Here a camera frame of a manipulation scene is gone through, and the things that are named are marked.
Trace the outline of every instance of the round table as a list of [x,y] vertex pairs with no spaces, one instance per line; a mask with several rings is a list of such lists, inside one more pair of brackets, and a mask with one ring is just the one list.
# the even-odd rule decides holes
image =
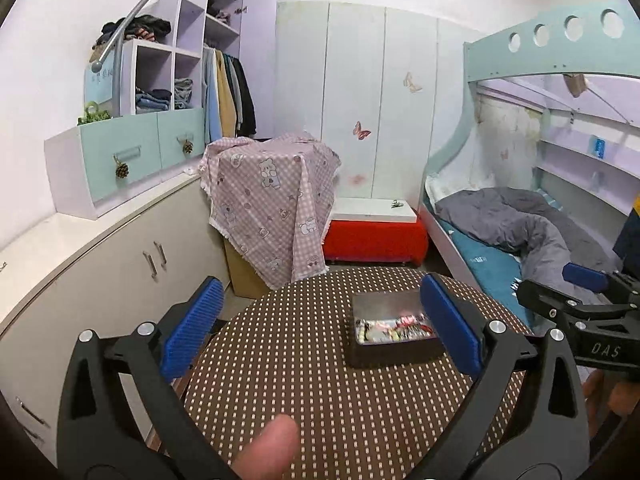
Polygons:
[[[403,478],[434,444],[472,381],[448,355],[370,370],[344,361],[350,301],[359,292],[411,290],[423,272],[357,267],[291,283],[255,301],[212,339],[185,400],[203,436],[229,463],[279,413],[300,425],[300,479]],[[497,301],[451,278],[450,292],[512,330],[527,328]],[[482,448],[498,443],[522,386],[512,375]]]

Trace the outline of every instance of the gray blanket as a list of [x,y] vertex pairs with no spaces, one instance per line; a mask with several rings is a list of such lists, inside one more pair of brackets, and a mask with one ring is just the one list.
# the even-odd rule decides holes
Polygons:
[[522,278],[550,286],[587,304],[602,301],[562,278],[569,262],[614,270],[602,247],[539,193],[509,187],[459,191],[436,204],[436,213],[468,236],[522,256]]

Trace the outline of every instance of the floor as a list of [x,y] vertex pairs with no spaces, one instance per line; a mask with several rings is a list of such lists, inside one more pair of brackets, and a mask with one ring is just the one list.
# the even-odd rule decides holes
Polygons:
[[[329,265],[329,272],[337,272],[338,270],[350,269],[351,267],[362,267],[366,265],[370,264]],[[440,253],[438,252],[434,244],[431,244],[429,246],[427,257],[419,268],[421,270],[424,270],[425,272],[437,272],[445,276],[451,276],[449,269],[447,269],[442,256],[440,256]],[[234,294],[233,287],[229,285],[225,292],[225,303],[222,307],[222,311],[220,311],[218,319],[230,321],[235,316],[240,314],[244,309],[246,309],[249,305],[251,305],[254,301],[255,300],[251,300],[249,298],[240,298],[239,296],[236,296]]]

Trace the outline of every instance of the beige butterfly sticker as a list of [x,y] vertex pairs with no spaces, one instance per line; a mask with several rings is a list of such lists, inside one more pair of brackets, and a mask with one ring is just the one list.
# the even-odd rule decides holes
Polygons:
[[412,94],[415,94],[416,92],[422,90],[422,87],[420,85],[414,83],[414,76],[411,74],[411,72],[406,73],[406,77],[404,78],[402,84],[406,86],[409,89],[409,92],[411,92]]
[[370,135],[369,130],[363,130],[360,121],[356,123],[356,127],[353,129],[353,135],[358,137],[358,140],[363,140],[365,137]]

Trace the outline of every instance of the pink butterfly sticker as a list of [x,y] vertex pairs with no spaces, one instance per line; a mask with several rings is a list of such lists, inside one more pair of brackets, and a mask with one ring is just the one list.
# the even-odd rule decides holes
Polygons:
[[369,130],[363,130],[360,121],[356,123],[356,127],[353,129],[353,135],[358,137],[358,140],[363,140],[367,137],[371,132]]

